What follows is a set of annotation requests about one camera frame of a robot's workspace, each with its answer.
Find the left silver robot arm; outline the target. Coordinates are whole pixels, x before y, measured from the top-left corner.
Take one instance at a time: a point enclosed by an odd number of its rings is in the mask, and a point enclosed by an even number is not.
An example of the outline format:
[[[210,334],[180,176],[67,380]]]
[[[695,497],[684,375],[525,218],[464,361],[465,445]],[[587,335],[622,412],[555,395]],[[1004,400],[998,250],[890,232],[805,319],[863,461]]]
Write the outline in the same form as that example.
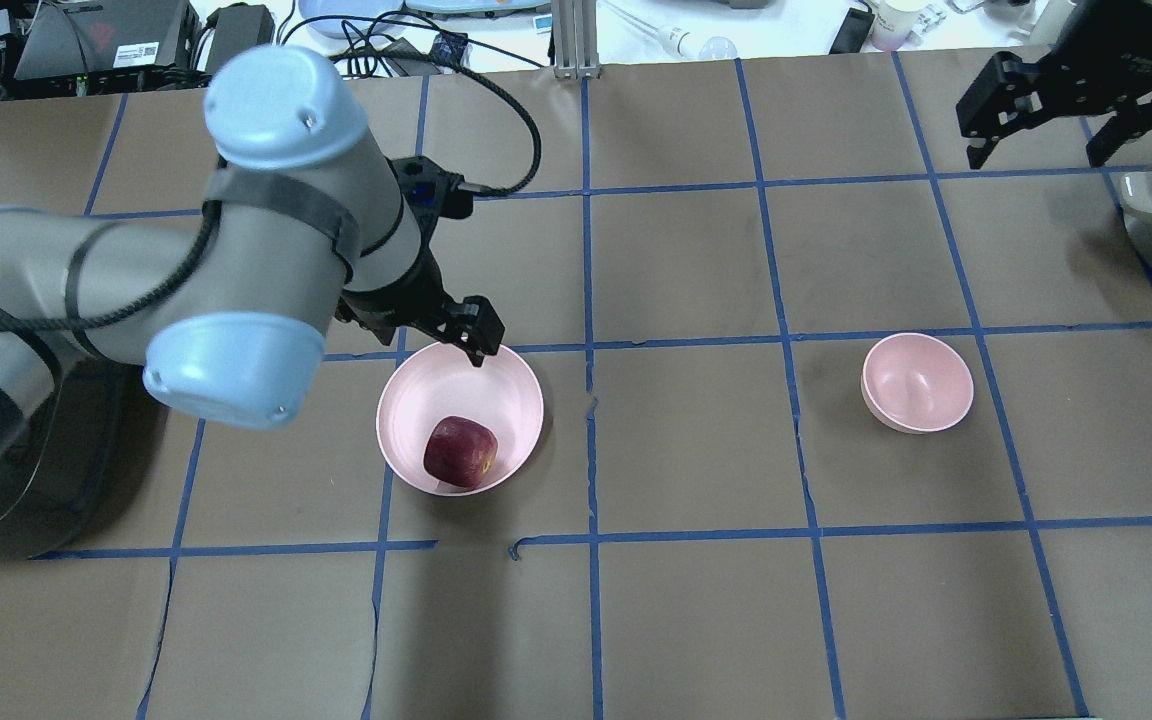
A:
[[[0,461],[78,363],[141,367],[162,406],[229,427],[300,414],[335,316],[388,344],[410,327],[467,354],[498,353],[483,296],[453,300],[431,234],[460,179],[382,154],[332,61],[262,45],[202,100],[218,164],[200,227],[0,206]]]

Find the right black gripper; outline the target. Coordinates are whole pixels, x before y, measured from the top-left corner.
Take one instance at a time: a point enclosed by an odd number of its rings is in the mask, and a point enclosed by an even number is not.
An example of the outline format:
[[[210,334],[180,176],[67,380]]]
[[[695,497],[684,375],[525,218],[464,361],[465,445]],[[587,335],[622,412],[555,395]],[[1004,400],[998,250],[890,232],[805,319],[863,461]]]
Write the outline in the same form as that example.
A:
[[[1037,61],[998,51],[956,104],[967,161],[980,170],[998,142],[1059,118],[1105,118],[1085,156],[1102,167],[1152,132],[1152,1],[1079,1]]]

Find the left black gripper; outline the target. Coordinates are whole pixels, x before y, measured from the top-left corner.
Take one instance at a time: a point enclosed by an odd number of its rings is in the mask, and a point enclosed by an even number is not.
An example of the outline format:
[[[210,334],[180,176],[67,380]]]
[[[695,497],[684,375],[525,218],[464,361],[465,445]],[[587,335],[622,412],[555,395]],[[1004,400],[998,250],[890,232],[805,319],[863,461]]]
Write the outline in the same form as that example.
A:
[[[473,195],[463,190],[463,177],[426,156],[389,160],[401,195],[401,220],[411,220],[419,233],[414,258],[379,290],[340,291],[334,319],[364,328],[391,346],[397,328],[420,331],[435,342],[453,344],[475,367],[499,353],[506,325],[485,296],[452,300],[444,288],[442,270],[430,242],[440,220],[463,220],[473,213]]]

